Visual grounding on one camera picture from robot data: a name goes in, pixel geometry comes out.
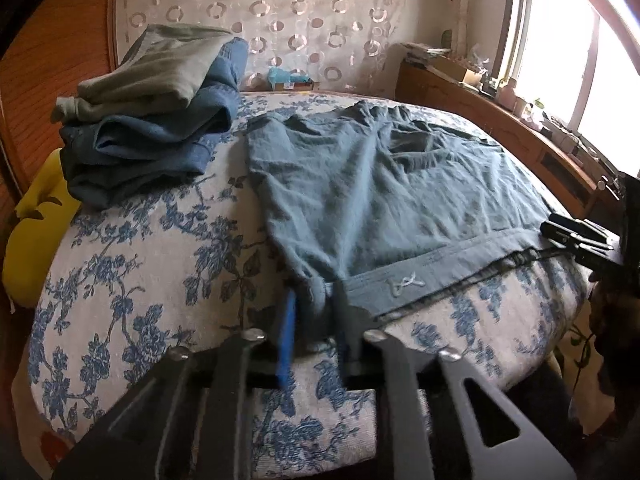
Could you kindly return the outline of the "person right hand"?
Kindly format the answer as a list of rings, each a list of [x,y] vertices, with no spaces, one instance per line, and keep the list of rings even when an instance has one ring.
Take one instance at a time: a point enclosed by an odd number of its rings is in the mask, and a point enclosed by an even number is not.
[[[600,388],[608,396],[639,390],[639,298],[620,283],[592,272],[589,327],[603,362]]]

